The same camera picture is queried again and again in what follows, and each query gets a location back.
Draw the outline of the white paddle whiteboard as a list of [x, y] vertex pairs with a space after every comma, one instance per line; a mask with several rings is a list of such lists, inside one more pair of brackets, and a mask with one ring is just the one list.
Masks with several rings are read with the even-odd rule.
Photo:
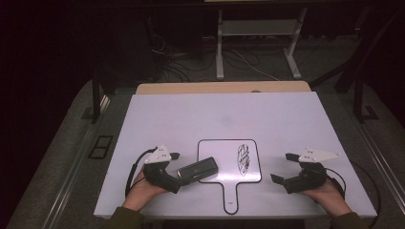
[[238, 186], [258, 183], [262, 172], [256, 141], [253, 139], [205, 139], [198, 144], [198, 160], [213, 157], [218, 173], [200, 183], [220, 184], [223, 188], [224, 211], [239, 211]]

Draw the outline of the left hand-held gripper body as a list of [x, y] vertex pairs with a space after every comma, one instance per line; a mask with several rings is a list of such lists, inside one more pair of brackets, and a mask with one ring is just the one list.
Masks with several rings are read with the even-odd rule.
[[176, 194], [181, 188], [181, 182], [166, 172], [172, 160], [167, 147], [161, 145], [144, 160], [143, 173], [149, 183]]

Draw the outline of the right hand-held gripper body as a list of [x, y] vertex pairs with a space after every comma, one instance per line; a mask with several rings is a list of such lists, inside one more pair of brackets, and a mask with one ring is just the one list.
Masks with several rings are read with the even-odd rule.
[[339, 158], [342, 154], [307, 147], [299, 156], [299, 161], [293, 162], [297, 162], [300, 165], [301, 172], [297, 177], [286, 178], [283, 184], [289, 194], [312, 190], [322, 186], [328, 178], [326, 168], [322, 165], [322, 162]]

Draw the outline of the person's right hand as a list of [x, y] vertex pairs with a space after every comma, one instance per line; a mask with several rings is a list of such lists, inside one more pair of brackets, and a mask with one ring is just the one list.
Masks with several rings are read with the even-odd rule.
[[303, 191], [301, 192], [301, 195], [312, 198], [318, 202], [327, 214], [333, 218], [352, 212], [352, 209], [329, 179], [327, 179], [322, 186], [316, 189]]

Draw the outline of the black whiteboard eraser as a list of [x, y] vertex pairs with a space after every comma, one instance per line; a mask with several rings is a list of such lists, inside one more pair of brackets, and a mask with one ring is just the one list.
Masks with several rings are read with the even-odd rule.
[[215, 159], [211, 156], [180, 168], [178, 170], [178, 177], [181, 181], [181, 185], [184, 186], [206, 177], [216, 175], [218, 171], [218, 165]]

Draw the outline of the wooden table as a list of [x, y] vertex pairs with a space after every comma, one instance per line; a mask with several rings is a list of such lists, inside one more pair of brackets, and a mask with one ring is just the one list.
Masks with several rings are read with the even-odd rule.
[[232, 94], [310, 92], [305, 81], [246, 81], [246, 82], [194, 82], [145, 83], [136, 94]]

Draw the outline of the black floor socket frame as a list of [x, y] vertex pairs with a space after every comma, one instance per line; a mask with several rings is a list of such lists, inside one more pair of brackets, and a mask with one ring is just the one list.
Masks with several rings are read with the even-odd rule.
[[113, 141], [112, 135], [99, 135], [96, 139], [96, 143], [90, 153], [88, 158], [90, 159], [103, 159], [107, 156], [110, 146]]

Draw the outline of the aluminium floor rail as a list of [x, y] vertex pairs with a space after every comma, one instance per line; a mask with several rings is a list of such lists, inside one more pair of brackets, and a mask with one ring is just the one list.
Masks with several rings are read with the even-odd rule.
[[369, 120], [358, 125], [368, 153], [401, 212], [405, 214], [405, 130]]
[[81, 143], [77, 150], [77, 154], [75, 156], [75, 160], [69, 170], [69, 173], [64, 179], [60, 190], [57, 192], [57, 196], [50, 210], [50, 213], [47, 215], [41, 229], [56, 229], [56, 226], [63, 215], [70, 195], [78, 180], [78, 173], [80, 171], [82, 161], [87, 157], [89, 148], [96, 137], [96, 132], [98, 131], [98, 129], [99, 125], [96, 123], [96, 120], [92, 119], [90, 127], [81, 140]]

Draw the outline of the white metal stand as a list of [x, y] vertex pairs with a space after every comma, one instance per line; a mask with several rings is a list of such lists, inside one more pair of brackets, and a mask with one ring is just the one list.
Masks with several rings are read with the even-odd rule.
[[218, 15], [216, 76], [224, 80], [223, 38], [228, 36], [289, 36], [289, 46], [284, 49], [284, 56], [294, 79], [302, 75], [293, 57], [301, 29], [308, 9], [302, 8], [296, 19], [274, 20], [223, 20], [223, 12]]

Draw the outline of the person's left hand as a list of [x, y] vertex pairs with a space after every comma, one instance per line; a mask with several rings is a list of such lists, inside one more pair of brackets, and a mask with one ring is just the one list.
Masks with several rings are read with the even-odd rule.
[[166, 193], [165, 189], [160, 188], [149, 183], [144, 178], [143, 171], [140, 171], [135, 180], [129, 194], [123, 201], [122, 206], [132, 211], [139, 212], [144, 208], [153, 198], [160, 194]]

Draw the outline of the black metal stand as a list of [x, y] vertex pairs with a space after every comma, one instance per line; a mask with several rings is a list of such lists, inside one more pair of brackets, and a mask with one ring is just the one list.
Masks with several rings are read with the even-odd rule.
[[353, 114], [363, 124], [369, 116], [363, 114], [364, 74], [361, 71], [372, 51], [375, 34], [371, 7], [362, 10], [355, 23], [355, 31], [358, 33], [361, 41], [350, 59], [345, 63], [343, 73], [335, 84], [334, 89], [338, 93], [345, 94], [351, 86], [354, 86]]
[[92, 75], [92, 101], [92, 123], [96, 124], [101, 115], [106, 111], [110, 103], [109, 96], [104, 92], [101, 86], [100, 74], [98, 70], [95, 70]]

